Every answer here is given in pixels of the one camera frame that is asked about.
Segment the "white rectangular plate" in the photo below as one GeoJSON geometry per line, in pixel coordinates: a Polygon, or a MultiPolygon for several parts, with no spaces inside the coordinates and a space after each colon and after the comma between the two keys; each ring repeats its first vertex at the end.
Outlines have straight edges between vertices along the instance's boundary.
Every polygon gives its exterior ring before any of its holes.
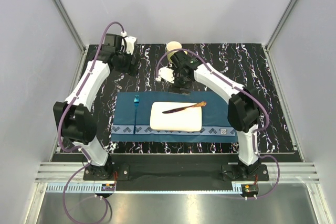
{"type": "Polygon", "coordinates": [[[202,107],[164,114],[163,111],[191,106],[194,103],[154,102],[151,107],[150,127],[161,131],[197,132],[202,128],[202,107]]]}

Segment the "blue fork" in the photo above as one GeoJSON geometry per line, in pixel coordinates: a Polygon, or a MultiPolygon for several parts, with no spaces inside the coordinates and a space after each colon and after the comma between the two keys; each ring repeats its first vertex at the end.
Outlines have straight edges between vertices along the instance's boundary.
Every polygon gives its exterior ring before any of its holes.
{"type": "Polygon", "coordinates": [[[137,110],[138,110],[139,103],[140,103],[140,99],[139,99],[139,95],[137,94],[134,96],[135,113],[134,113],[133,134],[136,133],[136,124],[137,124],[136,120],[137,120],[137,110]]]}

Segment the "yellow-green ceramic mug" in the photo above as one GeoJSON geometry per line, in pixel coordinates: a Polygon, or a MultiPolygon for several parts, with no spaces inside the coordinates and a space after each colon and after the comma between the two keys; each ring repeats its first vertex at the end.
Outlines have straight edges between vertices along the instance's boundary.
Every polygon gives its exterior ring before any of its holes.
{"type": "Polygon", "coordinates": [[[178,41],[170,41],[166,44],[166,53],[167,53],[167,59],[169,62],[172,62],[171,57],[174,54],[174,49],[181,49],[182,45],[178,41]]]}

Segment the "blue cloth placemat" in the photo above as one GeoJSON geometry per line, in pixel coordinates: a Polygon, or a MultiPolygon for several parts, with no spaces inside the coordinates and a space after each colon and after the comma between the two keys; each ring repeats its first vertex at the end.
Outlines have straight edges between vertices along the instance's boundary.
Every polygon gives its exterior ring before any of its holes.
{"type": "Polygon", "coordinates": [[[190,95],[170,92],[120,92],[117,95],[116,110],[111,129],[114,142],[168,142],[168,143],[234,143],[238,141],[236,130],[227,119],[228,104],[213,91],[192,91],[190,95]],[[136,117],[136,133],[133,134],[134,96],[140,103],[136,117]],[[197,132],[153,130],[150,127],[151,107],[154,102],[200,103],[202,107],[202,128],[197,132]]]}

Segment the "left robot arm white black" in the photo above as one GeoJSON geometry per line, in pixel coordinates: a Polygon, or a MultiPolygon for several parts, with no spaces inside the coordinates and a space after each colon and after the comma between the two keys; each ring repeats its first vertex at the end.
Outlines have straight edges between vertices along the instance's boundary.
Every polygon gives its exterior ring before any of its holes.
{"type": "Polygon", "coordinates": [[[115,70],[136,76],[140,58],[134,55],[137,38],[106,34],[73,92],[53,107],[59,146],[65,152],[78,150],[87,159],[85,170],[95,178],[107,180],[113,175],[110,155],[97,139],[97,123],[91,107],[102,83],[115,70]]]}

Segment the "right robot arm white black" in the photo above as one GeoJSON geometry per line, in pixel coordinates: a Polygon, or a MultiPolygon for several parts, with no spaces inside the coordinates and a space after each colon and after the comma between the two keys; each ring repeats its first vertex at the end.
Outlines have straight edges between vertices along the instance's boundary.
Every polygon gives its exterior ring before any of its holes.
{"type": "Polygon", "coordinates": [[[238,164],[232,168],[230,179],[250,180],[261,165],[257,151],[257,130],[261,103],[256,99],[257,90],[239,84],[217,71],[199,56],[191,57],[182,49],[167,52],[172,65],[169,74],[171,91],[184,93],[192,82],[210,88],[228,104],[227,118],[237,132],[238,164]]]}

